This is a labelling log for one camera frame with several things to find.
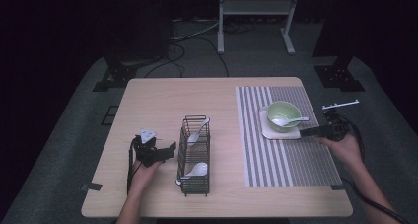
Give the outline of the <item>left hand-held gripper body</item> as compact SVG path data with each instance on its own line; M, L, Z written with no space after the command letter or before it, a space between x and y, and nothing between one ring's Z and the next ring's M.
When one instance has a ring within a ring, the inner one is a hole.
M145 167L150 167L156 162L164 161L163 151L156 147L157 132L142 129L131 142L131 147L135 151L136 160Z

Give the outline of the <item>person's right hand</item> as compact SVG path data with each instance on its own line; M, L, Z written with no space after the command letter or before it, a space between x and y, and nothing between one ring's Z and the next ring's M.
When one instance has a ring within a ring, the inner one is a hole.
M347 134L341 141L319 136L315 140L330 149L349 172L358 171L364 167L358 142L353 135Z

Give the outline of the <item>green bowl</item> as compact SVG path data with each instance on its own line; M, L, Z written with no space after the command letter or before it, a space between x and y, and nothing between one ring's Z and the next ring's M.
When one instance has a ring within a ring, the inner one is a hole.
M299 122L292 121L290 119L300 117L301 113L299 109L293 104L285 101L278 101L270 104L267 107L267 119L270 127L278 132L289 132L296 127ZM277 120L288 120L289 122L284 125L277 124Z

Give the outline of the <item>white metal stand frame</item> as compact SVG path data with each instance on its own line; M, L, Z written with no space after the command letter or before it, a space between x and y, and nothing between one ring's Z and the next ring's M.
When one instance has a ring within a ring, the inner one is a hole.
M227 16L286 16L286 24L280 29L287 52L294 55L294 49L289 32L295 14L298 0L219 0L219 18L217 33L217 52L225 52L224 19Z

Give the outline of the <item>striped woven placemat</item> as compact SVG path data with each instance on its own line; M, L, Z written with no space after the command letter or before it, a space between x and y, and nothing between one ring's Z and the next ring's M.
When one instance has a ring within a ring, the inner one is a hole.
M244 157L244 180L249 187L330 187L341 185L329 150L312 137L270 140L262 135L259 110L278 101L295 105L309 118L297 127L318 125L302 86L236 88Z

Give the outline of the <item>person's left hand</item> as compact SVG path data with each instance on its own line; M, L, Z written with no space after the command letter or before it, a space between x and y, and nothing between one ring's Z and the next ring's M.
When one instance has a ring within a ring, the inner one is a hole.
M139 161L135 161L132 166L133 173L128 193L139 193L145 190L160 166L161 162L156 162L150 167L145 167Z

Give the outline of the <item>white ceramic spoon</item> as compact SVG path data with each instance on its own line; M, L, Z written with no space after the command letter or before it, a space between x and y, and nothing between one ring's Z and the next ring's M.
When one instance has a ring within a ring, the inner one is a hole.
M203 177L203 176L206 176L207 174L208 174L208 165L204 162L197 163L193 166L193 168L191 169L189 173L177 179L175 183L179 186L182 184L183 180L187 180L192 177Z
M188 137L188 139L187 139L187 145L188 146L193 146L196 142L197 142L197 140L198 140L198 138L199 138L199 136L200 136L200 132L201 132L201 130L204 128L204 126L208 123L210 121L210 118L209 117L206 117L202 122L201 122L201 124L199 125L199 128L196 130L196 131L194 131L189 137Z
M272 122L277 126L285 126L292 122L308 121L308 117L296 117L296 118L273 118Z

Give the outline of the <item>black wire rack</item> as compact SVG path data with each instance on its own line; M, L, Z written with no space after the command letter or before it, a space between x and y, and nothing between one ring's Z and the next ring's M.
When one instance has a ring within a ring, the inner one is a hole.
M189 194L208 195L210 191L210 121L200 132L197 142L193 146L187 145L188 137L199 128L206 115L187 115L182 121L180 129L179 148L177 155L176 179L186 175L197 163L204 162L208 165L208 174L203 177L192 177L183 180L179 185L181 192Z

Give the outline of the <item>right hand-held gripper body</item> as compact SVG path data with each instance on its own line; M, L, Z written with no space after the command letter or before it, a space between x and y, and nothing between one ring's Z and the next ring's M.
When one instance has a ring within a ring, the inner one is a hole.
M326 137L333 141L341 141L349 132L357 132L357 126L350 121L345 115L339 113L336 109L342 107L348 107L359 104L358 100L352 102L346 102L341 104L331 104L329 106L323 106L323 115L327 121L327 127L329 131Z

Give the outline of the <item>black stand base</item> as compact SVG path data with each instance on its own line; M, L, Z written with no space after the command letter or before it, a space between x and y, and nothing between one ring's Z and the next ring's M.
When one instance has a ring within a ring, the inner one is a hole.
M112 88L125 88L128 82L136 76L138 68L122 63L117 56L104 58L107 70L101 81L97 82L93 91L106 92Z
M324 88L338 88L342 92L364 92L361 82L353 77L348 66L352 54L339 55L330 65L316 65L314 70Z

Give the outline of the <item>white square plate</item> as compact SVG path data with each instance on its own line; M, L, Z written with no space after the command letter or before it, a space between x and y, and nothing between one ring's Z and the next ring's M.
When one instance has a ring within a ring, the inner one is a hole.
M259 110L259 119L262 135L267 139L291 140L301 138L298 127L294 127L288 132L278 132L272 129L269 125L269 120L267 117L267 107L263 107Z

